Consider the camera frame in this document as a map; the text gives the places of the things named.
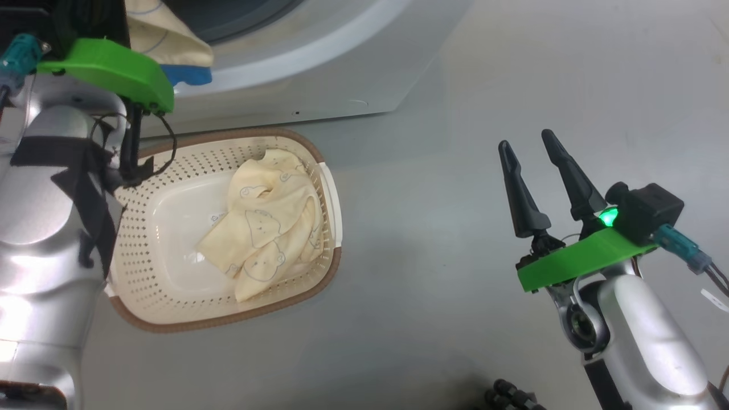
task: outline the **brown basket rim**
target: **brown basket rim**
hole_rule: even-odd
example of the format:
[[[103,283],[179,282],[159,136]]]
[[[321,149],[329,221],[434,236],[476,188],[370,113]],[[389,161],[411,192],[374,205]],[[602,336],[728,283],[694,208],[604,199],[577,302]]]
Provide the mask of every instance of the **brown basket rim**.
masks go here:
[[[247,128],[240,130],[226,130],[226,131],[215,131],[210,133],[204,133],[200,135],[191,136],[184,141],[178,143],[178,148],[191,147],[197,144],[205,144],[206,142],[218,142],[226,139],[242,139],[242,138],[255,138],[259,136],[280,136],[288,139],[292,139],[306,148],[311,155],[314,157],[317,163],[324,162],[324,158],[318,149],[309,140],[303,136],[295,133],[294,131],[287,130],[285,128]],[[144,158],[150,155],[159,154],[161,152],[169,151],[172,149],[172,142],[165,142],[162,144],[155,145],[154,147],[145,148],[139,151],[139,157]],[[215,317],[206,320],[196,320],[194,322],[184,323],[171,323],[167,325],[157,325],[154,323],[147,322],[139,319],[135,316],[127,306],[124,305],[122,299],[119,296],[112,296],[109,301],[112,303],[114,310],[126,320],[130,325],[146,330],[153,333],[175,333],[175,332],[186,332],[189,330],[207,329],[214,328],[216,326],[229,325],[230,323],[240,322],[241,320],[251,319],[267,313],[275,312],[283,308],[293,306],[296,303],[303,302],[317,293],[321,292],[327,285],[332,281],[334,275],[337,273],[339,268],[339,262],[342,255],[342,248],[334,248],[334,254],[332,255],[332,264],[329,270],[323,278],[304,293],[293,295],[290,298],[286,298],[282,301],[272,303],[270,305],[261,306],[260,308],[248,310],[245,312],[229,314],[227,316]]]

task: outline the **green light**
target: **green light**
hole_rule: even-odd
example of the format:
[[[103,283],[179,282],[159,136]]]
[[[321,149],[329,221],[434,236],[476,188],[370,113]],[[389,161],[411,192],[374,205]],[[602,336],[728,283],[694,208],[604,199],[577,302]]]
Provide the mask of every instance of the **green light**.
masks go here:
[[[615,220],[616,217],[617,217],[617,208],[605,209],[600,214],[600,219],[605,224],[605,226],[612,226],[612,222]]]

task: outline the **gray floor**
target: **gray floor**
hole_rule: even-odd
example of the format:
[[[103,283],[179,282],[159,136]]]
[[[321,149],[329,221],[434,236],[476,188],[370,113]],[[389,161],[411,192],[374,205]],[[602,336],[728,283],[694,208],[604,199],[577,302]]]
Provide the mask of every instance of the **gray floor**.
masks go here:
[[[529,242],[513,236],[496,145],[512,142],[555,236],[579,225],[547,127],[599,189],[658,182],[683,198],[679,228],[729,269],[728,10],[477,1],[396,112],[291,127],[338,185],[334,282],[290,309],[175,335],[132,328],[102,298],[87,408],[457,409],[503,377],[549,409],[597,409],[550,299],[520,291]],[[729,314],[699,292],[718,292],[665,253],[643,269],[717,382]]]

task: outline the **washing machine opening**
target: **washing machine opening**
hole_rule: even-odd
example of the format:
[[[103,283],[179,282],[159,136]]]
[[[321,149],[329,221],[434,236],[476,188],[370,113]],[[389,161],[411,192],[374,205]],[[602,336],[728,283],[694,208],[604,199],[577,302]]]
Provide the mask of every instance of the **washing machine opening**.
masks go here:
[[[165,0],[204,42],[215,45],[265,27],[304,0]]]

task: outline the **laundry basket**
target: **laundry basket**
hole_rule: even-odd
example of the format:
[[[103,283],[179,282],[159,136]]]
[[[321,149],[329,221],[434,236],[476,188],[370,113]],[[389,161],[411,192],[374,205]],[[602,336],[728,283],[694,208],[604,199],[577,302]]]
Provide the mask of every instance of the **laundry basket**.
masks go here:
[[[324,252],[308,271],[237,302],[235,280],[205,261],[195,245],[225,214],[238,167],[273,148],[294,153],[311,177],[323,212]],[[169,160],[171,144],[140,153],[150,155],[159,167]],[[314,145],[292,131],[233,130],[185,139],[162,175],[114,194],[127,209],[105,291],[119,315],[144,330],[210,328],[283,309],[321,292],[339,266],[342,217],[334,179]]]

